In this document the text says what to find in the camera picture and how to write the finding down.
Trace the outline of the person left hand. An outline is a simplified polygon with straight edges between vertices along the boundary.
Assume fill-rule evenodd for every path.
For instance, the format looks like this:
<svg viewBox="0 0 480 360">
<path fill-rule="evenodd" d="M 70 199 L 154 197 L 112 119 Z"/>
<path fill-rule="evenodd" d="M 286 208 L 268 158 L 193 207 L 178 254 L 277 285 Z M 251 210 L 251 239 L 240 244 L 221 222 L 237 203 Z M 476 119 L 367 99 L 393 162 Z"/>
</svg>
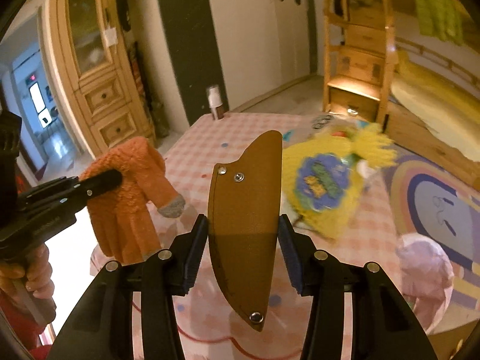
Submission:
<svg viewBox="0 0 480 360">
<path fill-rule="evenodd" d="M 14 303 L 21 304 L 13 280 L 26 279 L 24 287 L 35 298 L 52 298 L 55 286 L 51 279 L 53 269 L 49 263 L 49 255 L 48 247 L 41 244 L 27 255 L 24 262 L 1 261 L 1 291 Z"/>
</svg>

